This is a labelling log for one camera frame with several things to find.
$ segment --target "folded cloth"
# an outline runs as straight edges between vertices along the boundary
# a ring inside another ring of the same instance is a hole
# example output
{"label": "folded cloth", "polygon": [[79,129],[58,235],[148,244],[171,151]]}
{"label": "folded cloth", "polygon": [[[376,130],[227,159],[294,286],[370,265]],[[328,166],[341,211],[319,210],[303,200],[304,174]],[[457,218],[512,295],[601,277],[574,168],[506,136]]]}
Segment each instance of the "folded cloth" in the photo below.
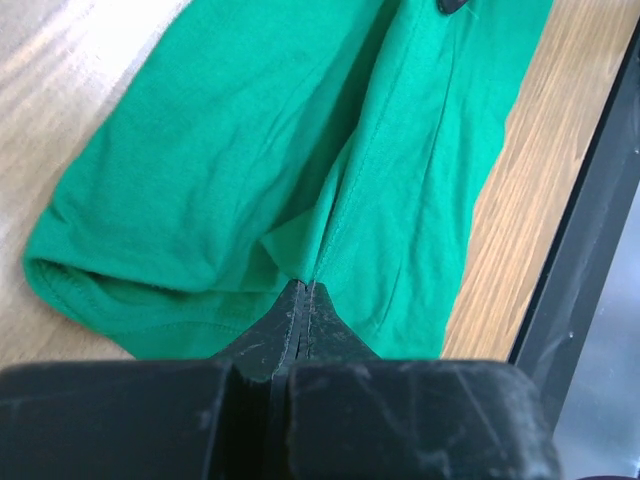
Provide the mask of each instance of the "folded cloth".
{"label": "folded cloth", "polygon": [[193,0],[24,257],[139,358],[214,354],[288,279],[379,355],[439,355],[475,200],[552,0]]}

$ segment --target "wood grain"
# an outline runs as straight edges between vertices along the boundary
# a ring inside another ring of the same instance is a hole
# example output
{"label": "wood grain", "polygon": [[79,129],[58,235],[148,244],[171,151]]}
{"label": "wood grain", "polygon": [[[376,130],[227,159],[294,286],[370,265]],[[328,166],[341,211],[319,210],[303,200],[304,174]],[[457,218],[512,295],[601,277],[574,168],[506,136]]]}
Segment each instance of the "wood grain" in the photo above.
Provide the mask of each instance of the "wood grain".
{"label": "wood grain", "polygon": [[[120,358],[39,302],[20,256],[62,170],[188,0],[0,0],[0,367]],[[639,0],[556,0],[477,206],[446,354],[504,358],[640,14]]]}

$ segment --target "gray panel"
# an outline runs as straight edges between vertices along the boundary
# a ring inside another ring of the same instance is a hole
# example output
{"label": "gray panel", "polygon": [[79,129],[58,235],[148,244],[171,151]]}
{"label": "gray panel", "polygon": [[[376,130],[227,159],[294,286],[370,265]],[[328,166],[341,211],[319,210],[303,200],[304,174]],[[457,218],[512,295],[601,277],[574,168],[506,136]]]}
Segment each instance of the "gray panel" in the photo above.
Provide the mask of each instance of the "gray panel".
{"label": "gray panel", "polygon": [[592,475],[638,475],[640,188],[611,263],[554,439],[568,480]]}

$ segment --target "black object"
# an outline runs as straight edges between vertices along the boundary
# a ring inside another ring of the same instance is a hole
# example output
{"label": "black object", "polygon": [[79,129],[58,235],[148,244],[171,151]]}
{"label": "black object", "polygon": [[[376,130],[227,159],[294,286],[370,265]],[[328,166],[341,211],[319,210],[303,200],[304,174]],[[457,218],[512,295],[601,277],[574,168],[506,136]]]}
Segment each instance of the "black object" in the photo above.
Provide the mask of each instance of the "black object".
{"label": "black object", "polygon": [[436,0],[438,3],[438,9],[442,13],[446,13],[447,15],[451,15],[456,11],[460,10],[468,0]]}
{"label": "black object", "polygon": [[640,23],[622,61],[509,362],[555,428],[640,181]]}
{"label": "black object", "polygon": [[377,359],[322,285],[290,282],[212,359],[1,373],[0,478],[556,480],[559,466],[515,367]]}

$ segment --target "black metal frame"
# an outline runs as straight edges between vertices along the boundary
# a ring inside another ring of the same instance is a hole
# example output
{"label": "black metal frame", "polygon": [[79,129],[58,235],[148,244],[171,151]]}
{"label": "black metal frame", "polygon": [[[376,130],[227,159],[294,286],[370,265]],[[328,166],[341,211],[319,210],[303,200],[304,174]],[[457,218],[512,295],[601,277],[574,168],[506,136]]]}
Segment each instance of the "black metal frame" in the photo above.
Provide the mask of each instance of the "black metal frame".
{"label": "black metal frame", "polygon": [[553,428],[640,181],[639,52],[640,23],[509,358],[540,389]]}

